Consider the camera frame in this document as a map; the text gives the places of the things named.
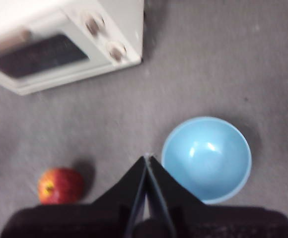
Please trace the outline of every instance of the oven door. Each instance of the oven door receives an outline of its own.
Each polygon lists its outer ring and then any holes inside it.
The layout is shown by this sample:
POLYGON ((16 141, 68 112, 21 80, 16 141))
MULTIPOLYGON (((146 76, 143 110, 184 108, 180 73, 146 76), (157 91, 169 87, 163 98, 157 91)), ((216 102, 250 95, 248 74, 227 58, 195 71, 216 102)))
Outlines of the oven door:
POLYGON ((51 79, 48 87, 75 81, 114 64, 105 45, 60 10, 23 25, 22 33, 24 29, 28 39, 0 52, 0 84, 11 90, 39 84, 46 88, 51 79))

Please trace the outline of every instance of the oven window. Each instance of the oven window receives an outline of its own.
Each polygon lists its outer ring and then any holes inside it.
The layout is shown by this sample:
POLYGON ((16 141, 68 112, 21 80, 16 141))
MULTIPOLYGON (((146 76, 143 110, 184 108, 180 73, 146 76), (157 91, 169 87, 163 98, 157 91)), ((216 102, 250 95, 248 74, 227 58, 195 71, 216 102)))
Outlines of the oven window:
POLYGON ((56 35, 0 55, 0 71, 21 78, 87 58, 67 36, 56 35))

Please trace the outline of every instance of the blue bowl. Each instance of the blue bowl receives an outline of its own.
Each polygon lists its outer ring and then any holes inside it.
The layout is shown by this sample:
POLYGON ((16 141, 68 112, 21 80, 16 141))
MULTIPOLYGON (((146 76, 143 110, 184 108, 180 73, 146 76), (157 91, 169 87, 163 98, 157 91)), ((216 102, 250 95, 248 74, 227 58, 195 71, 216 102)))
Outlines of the blue bowl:
POLYGON ((206 204, 237 194, 251 170, 251 151, 240 131, 212 117, 185 121, 168 136, 162 165, 184 188, 206 204))

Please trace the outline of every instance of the red apple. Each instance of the red apple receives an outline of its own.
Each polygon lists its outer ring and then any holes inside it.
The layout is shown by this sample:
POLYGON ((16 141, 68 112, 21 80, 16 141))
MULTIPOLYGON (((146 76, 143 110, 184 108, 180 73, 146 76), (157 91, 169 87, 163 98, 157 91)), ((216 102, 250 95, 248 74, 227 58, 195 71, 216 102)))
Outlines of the red apple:
POLYGON ((78 201, 83 192, 82 176, 68 168, 46 171, 38 181, 38 196, 42 204, 64 204, 78 201))

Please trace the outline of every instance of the bowl rim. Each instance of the bowl rim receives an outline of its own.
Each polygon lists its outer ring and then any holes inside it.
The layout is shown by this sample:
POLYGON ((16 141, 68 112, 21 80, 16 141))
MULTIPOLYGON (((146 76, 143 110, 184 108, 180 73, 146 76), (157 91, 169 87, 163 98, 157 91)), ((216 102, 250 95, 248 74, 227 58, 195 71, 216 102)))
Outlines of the bowl rim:
POLYGON ((251 155, 251 150, 250 150, 250 147, 249 147, 249 144, 246 140, 246 138, 244 137, 244 135, 234 126, 232 125, 231 123, 223 120, 223 119, 220 119, 220 118, 215 118, 215 117, 196 117, 196 118, 191 118, 191 119, 188 119, 182 123, 180 123, 178 126, 176 126, 172 131, 171 133, 168 135, 167 139, 165 140, 164 142, 164 145, 163 145, 163 149, 162 149, 162 155, 161 155, 161 164, 162 166, 165 168, 165 153, 166 153, 166 150, 168 149, 168 146, 169 146, 169 143, 170 141, 173 139, 173 137, 184 127, 190 125, 190 124, 193 124, 193 123, 196 123, 196 122, 200 122, 202 120, 208 120, 208 121, 215 121, 215 122, 219 122, 219 123, 223 123, 229 127, 231 127, 233 130, 235 130, 240 136, 241 138, 243 139, 245 145, 246 145, 246 148, 247 148, 247 152, 248 152, 248 167, 247 167, 247 170, 246 172, 244 173, 244 176, 242 178, 242 180, 239 182, 239 184, 232 190, 230 191, 229 193, 223 195, 223 196, 220 196, 218 198, 214 198, 214 199, 200 199, 203 203, 205 204, 216 204, 216 203, 220 203, 220 202, 224 202, 230 198, 232 198, 234 195, 236 195, 246 184, 246 182, 248 181, 248 178, 250 176, 250 172, 251 172, 251 167, 252 167, 252 155, 251 155))

